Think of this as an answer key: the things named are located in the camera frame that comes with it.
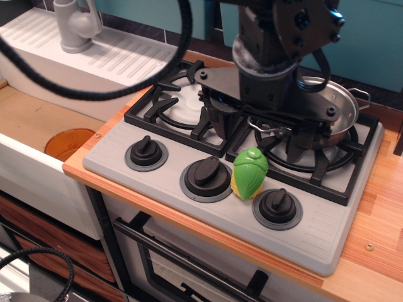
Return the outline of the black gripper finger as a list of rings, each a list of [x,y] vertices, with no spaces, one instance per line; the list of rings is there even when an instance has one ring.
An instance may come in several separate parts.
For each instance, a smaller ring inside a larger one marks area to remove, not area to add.
[[[242,111],[231,106],[219,107],[205,105],[207,117],[216,134],[223,140],[228,140],[237,128]]]
[[[287,140],[288,163],[298,162],[307,150],[321,150],[325,147],[329,134],[310,125],[294,128]]]

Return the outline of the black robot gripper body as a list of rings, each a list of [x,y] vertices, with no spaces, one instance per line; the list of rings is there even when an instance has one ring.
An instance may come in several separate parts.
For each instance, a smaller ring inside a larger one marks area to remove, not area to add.
[[[279,111],[291,89],[298,88],[291,77],[253,77],[236,67],[200,69],[195,81],[202,87],[200,100],[205,105],[231,106],[242,111],[241,117],[254,120]]]

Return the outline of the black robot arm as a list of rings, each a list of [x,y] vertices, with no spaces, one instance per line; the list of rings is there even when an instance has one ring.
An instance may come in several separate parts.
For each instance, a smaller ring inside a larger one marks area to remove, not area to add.
[[[202,69],[200,100],[220,138],[242,116],[291,129],[287,160],[322,148],[340,109],[321,95],[331,78],[322,48],[338,42],[344,18],[337,1],[240,1],[233,67]]]

